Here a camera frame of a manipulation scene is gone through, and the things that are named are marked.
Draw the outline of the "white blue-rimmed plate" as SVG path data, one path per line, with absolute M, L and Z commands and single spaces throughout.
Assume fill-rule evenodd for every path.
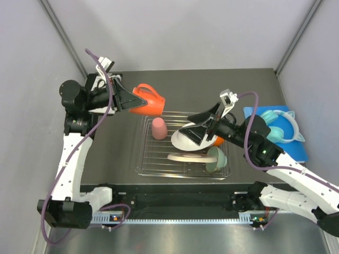
M 207 141 L 207 137 L 208 135 L 206 134 L 201 144 L 198 145 L 190 140 L 188 137 L 183 135 L 179 130 L 176 130 L 172 134 L 171 143 L 175 148 L 182 151 L 198 151 L 213 146 L 215 141 L 217 140 L 216 135 L 214 135 L 214 137 L 210 141 Z

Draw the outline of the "orange and white bowl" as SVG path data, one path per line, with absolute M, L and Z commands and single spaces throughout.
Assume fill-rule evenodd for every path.
M 213 146 L 218 147 L 218 146 L 222 145 L 224 142 L 225 142 L 225 140 L 223 138 L 217 136 L 215 142 L 213 143 Z

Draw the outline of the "green ceramic bowl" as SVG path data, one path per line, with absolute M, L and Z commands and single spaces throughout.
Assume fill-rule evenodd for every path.
M 217 160 L 215 162 L 206 164 L 207 172 L 209 173 L 218 172 L 227 165 L 227 162 L 228 162 L 227 156 L 218 147 L 211 147 L 208 150 L 207 155 L 212 156 Z

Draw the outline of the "pink floral plate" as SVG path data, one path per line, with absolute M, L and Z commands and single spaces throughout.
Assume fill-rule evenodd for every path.
M 210 155 L 198 153 L 170 153 L 167 158 L 178 162 L 193 162 L 193 163 L 213 163 L 217 162 L 217 158 Z

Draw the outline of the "orange mug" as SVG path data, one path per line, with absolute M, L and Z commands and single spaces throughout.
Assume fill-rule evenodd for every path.
M 147 104 L 130 109 L 130 113 L 148 116 L 162 115 L 166 100 L 151 85 L 139 84 L 132 92 L 144 99 Z

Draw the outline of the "pink plastic cup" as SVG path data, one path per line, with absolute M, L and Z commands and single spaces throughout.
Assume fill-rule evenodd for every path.
M 162 140 L 167 137 L 168 129 L 165 121 L 161 117 L 156 117 L 153 119 L 151 124 L 151 133 L 152 136 L 157 140 Z

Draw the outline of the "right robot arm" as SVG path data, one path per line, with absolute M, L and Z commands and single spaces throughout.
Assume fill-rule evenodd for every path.
M 244 149 L 246 161 L 255 169 L 281 179 L 297 190 L 287 192 L 265 183 L 254 183 L 248 205 L 258 210 L 275 207 L 305 217 L 325 232 L 338 237 L 338 187 L 312 173 L 286 151 L 267 139 L 269 127 L 260 116 L 248 117 L 241 125 L 227 119 L 233 103 L 218 102 L 208 111 L 190 115 L 192 124 L 179 132 L 196 144 L 214 135 Z

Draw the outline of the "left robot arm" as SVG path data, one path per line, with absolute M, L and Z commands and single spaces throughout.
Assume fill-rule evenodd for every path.
M 93 143 L 96 129 L 103 119 L 116 112 L 145 106 L 147 102 L 126 89 L 122 76 L 115 74 L 109 80 L 94 74 L 84 86 L 75 80 L 60 85 L 59 95 L 65 108 L 63 151 L 56 179 L 45 199 L 37 203 L 42 225 L 52 228 L 86 229 L 93 215 L 104 206 L 116 209 L 120 197 L 110 187 L 99 186 L 81 194 L 81 179 L 87 153 Z

